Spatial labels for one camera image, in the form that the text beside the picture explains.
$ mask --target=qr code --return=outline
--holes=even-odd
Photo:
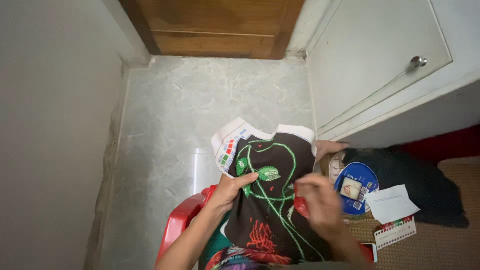
[[[359,194],[359,199],[358,199],[358,201],[360,201],[360,202],[364,202],[364,201],[365,201],[365,198],[363,197],[363,194],[362,194],[362,193]]]
[[[357,210],[360,210],[360,208],[361,208],[361,203],[355,202],[355,203],[353,204],[353,207],[355,207]]]
[[[363,186],[363,187],[361,187],[360,192],[363,193],[363,194],[367,194],[368,193],[368,188]]]

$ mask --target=hand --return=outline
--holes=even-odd
[[[337,153],[350,146],[349,143],[331,142],[331,141],[315,141],[317,147],[317,155],[315,160],[320,160],[326,153]]]
[[[339,239],[347,231],[342,218],[342,201],[328,177],[310,173],[295,181],[296,196],[307,202],[311,228],[328,242]]]
[[[237,178],[230,178],[226,174],[222,174],[220,182],[216,186],[212,197],[208,200],[207,205],[219,207],[222,211],[227,212],[232,209],[233,199],[238,195],[239,189],[255,182],[257,178],[257,172],[252,172]]]

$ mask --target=green stitched vine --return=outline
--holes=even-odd
[[[261,150],[255,150],[252,146],[251,146],[251,143],[258,143],[258,142],[271,142],[273,139],[270,139],[270,140],[254,140],[254,141],[251,141],[249,142],[249,144],[247,144],[246,146],[244,146],[237,154],[237,158],[236,158],[236,171],[237,171],[237,176],[242,176],[244,174],[247,173],[248,169],[250,169],[251,172],[258,172],[259,174],[259,177],[258,179],[252,183],[252,184],[248,184],[246,186],[243,187],[243,192],[245,194],[246,197],[248,197],[249,195],[252,195],[254,196],[255,198],[258,198],[258,199],[262,199],[262,200],[265,200],[267,202],[267,204],[272,208],[272,210],[274,211],[274,213],[278,216],[278,218],[280,219],[283,227],[285,228],[285,230],[287,230],[288,234],[292,237],[293,241],[295,242],[295,244],[297,245],[297,248],[299,249],[299,252],[300,252],[300,255],[302,256],[302,259],[305,260],[305,255],[303,253],[303,249],[301,248],[300,244],[299,244],[299,240],[302,240],[303,242],[305,242],[310,248],[312,248],[319,256],[320,258],[322,258],[322,260],[324,259],[322,254],[320,252],[318,252],[318,250],[316,250],[305,238],[303,238],[303,236],[300,235],[299,232],[297,232],[297,230],[295,230],[295,225],[293,225],[292,221],[291,221],[291,215],[293,213],[293,206],[288,210],[288,215],[286,218],[282,217],[282,208],[283,206],[285,205],[285,201],[287,200],[293,200],[295,198],[295,194],[291,194],[291,195],[288,195],[286,196],[285,195],[285,190],[288,189],[288,190],[292,190],[293,187],[292,186],[289,186],[289,182],[290,182],[290,179],[292,178],[293,176],[293,173],[295,172],[295,169],[297,168],[297,161],[296,161],[296,158],[295,158],[295,154],[293,153],[293,151],[286,145],[284,144],[280,144],[280,143],[272,143],[271,146],[269,147],[266,147],[265,149],[261,149]],[[289,153],[290,155],[292,156],[292,160],[293,160],[293,167],[292,167],[292,170],[290,171],[290,174],[288,175],[288,178],[287,180],[285,181],[285,184],[282,186],[282,196],[281,197],[269,197],[265,190],[262,188],[262,186],[260,185],[260,181],[272,181],[272,180],[275,180],[275,179],[278,179],[280,178],[280,174],[278,173],[278,169],[273,167],[273,166],[265,166],[265,167],[262,167],[260,169],[255,169],[253,166],[252,166],[252,161],[250,159],[250,152],[251,150],[253,149],[255,152],[259,153],[259,152],[264,152],[264,151],[267,151],[268,149],[272,148],[272,147],[283,147],[285,148]],[[244,150],[247,150],[247,156],[246,157],[243,157],[243,158],[239,158],[240,157],[240,154],[244,151]],[[259,187],[261,193],[258,194],[256,192],[253,191],[252,189],[252,185],[254,184],[257,184],[257,186]],[[277,201],[280,201],[281,204],[278,208],[276,208],[273,204],[273,202],[277,202]]]

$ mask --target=black fabric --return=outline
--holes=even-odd
[[[315,162],[311,144],[298,136],[286,133],[277,133],[272,141],[263,141],[254,136],[247,140],[241,139],[237,144],[234,162],[228,171],[230,175],[237,177],[252,172],[248,164],[243,165],[245,162],[248,163],[248,148],[253,171],[259,172],[260,179],[241,190],[233,201],[230,219],[225,227],[227,238],[239,247],[290,257],[294,260],[292,263],[300,260],[321,261],[322,258],[330,260],[331,250],[327,242],[317,236],[310,229],[305,217],[293,208],[292,184],[296,179],[312,172]],[[265,178],[262,168],[265,167],[276,168],[279,178],[271,181],[262,180],[262,177]],[[267,174],[276,177],[275,170],[270,170]],[[283,196],[282,191],[284,196],[291,196],[285,200],[282,207],[282,201],[257,198],[250,194],[254,192],[257,196],[263,196],[265,192],[269,198],[279,199]]]
[[[390,149],[346,149],[343,163],[360,162],[372,169],[380,189],[405,184],[410,200],[420,208],[415,221],[467,228],[468,219],[458,186],[433,163]]]

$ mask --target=woman's right hand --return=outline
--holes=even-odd
[[[328,177],[310,173],[295,181],[296,196],[304,197],[311,228],[328,242],[340,239],[347,227],[343,223],[342,202]]]

